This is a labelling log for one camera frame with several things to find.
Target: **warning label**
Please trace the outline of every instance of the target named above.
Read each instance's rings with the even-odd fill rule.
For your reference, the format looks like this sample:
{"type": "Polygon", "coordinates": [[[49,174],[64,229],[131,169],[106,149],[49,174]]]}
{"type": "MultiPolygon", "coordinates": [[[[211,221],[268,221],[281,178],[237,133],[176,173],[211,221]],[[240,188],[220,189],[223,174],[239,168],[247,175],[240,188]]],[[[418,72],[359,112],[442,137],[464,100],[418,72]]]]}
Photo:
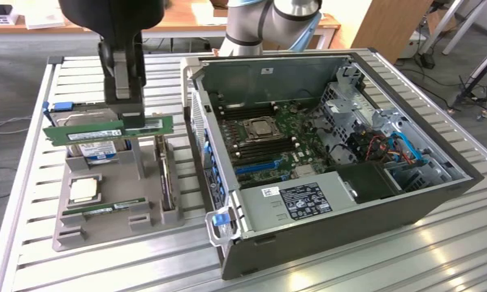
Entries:
{"type": "Polygon", "coordinates": [[[280,195],[293,220],[332,210],[316,182],[280,190],[280,195]]]}

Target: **aluminum profile table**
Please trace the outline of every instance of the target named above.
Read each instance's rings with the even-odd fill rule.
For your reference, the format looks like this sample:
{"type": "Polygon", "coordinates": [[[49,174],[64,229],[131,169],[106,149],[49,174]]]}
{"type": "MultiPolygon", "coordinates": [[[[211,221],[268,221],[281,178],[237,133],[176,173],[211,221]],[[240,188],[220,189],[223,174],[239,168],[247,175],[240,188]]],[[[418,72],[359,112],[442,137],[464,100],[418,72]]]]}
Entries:
{"type": "MultiPolygon", "coordinates": [[[[0,291],[487,291],[487,150],[383,57],[362,55],[484,180],[416,224],[295,260],[243,278],[220,279],[181,115],[179,61],[199,54],[145,57],[148,114],[173,115],[185,225],[100,245],[50,247],[65,150],[40,129],[41,103],[102,100],[97,57],[46,65],[0,233],[0,291]]],[[[388,105],[378,89],[370,96],[388,105]]]]}

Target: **floor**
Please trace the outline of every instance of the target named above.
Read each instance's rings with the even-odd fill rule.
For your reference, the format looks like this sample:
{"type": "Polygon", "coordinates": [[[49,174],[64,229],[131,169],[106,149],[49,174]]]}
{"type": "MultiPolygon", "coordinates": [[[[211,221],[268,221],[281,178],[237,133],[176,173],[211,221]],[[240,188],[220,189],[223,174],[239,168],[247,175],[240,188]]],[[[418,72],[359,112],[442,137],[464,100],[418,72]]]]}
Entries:
{"type": "MultiPolygon", "coordinates": [[[[426,75],[438,79],[442,83],[456,84],[458,75],[462,77],[470,75],[470,72],[487,55],[487,36],[475,30],[470,30],[455,50],[448,56],[443,56],[440,49],[447,44],[446,37],[435,47],[434,70],[426,70],[426,75]]],[[[219,47],[220,40],[213,40],[213,47],[219,47]]],[[[153,53],[168,52],[169,41],[148,40],[145,49],[153,53]]],[[[36,95],[38,91],[40,81],[42,78],[44,65],[46,56],[86,56],[96,55],[94,41],[69,41],[69,42],[42,42],[42,43],[0,43],[0,121],[12,117],[24,117],[32,114],[34,107],[36,95]]],[[[187,52],[189,49],[188,41],[175,40],[175,51],[187,52]]],[[[192,51],[204,51],[201,41],[193,42],[192,51]]],[[[399,69],[412,69],[419,71],[416,64],[407,60],[399,69]]],[[[444,99],[448,104],[452,103],[458,93],[454,86],[446,87],[438,85],[430,79],[422,80],[419,73],[404,71],[404,74],[419,85],[428,88],[444,99]]],[[[444,107],[443,101],[434,98],[435,102],[444,107]]],[[[467,106],[460,108],[462,112],[455,113],[455,120],[464,126],[475,138],[487,147],[487,119],[482,122],[475,117],[479,108],[467,106]]],[[[28,121],[20,121],[8,125],[1,130],[17,130],[28,126],[28,121]]],[[[21,149],[24,145],[25,133],[0,135],[0,167],[14,168],[17,166],[21,149]]],[[[10,169],[0,169],[0,196],[8,193],[12,188],[14,171],[10,169]]],[[[8,198],[0,198],[0,225],[5,211],[8,198]]]]}

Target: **cpu socket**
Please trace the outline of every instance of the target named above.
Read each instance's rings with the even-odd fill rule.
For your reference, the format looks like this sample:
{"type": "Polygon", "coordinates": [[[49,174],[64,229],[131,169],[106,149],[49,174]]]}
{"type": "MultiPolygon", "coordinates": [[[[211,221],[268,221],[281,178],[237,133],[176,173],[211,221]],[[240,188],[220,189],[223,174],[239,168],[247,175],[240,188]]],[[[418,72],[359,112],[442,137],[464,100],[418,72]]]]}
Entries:
{"type": "Polygon", "coordinates": [[[247,132],[247,141],[273,140],[283,137],[276,122],[271,117],[259,117],[243,122],[247,132]]]}

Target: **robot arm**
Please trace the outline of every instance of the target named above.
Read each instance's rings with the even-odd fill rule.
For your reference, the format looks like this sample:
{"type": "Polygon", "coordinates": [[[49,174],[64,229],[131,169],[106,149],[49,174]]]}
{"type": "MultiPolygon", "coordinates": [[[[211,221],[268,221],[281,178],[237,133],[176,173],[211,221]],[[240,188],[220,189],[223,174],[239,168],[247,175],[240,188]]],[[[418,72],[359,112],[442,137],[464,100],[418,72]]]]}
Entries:
{"type": "Polygon", "coordinates": [[[301,52],[321,17],[323,0],[229,0],[219,55],[260,55],[261,41],[301,52]]]}
{"type": "Polygon", "coordinates": [[[164,0],[58,0],[62,14],[98,33],[104,100],[128,128],[144,126],[141,30],[160,23],[164,0]]]}

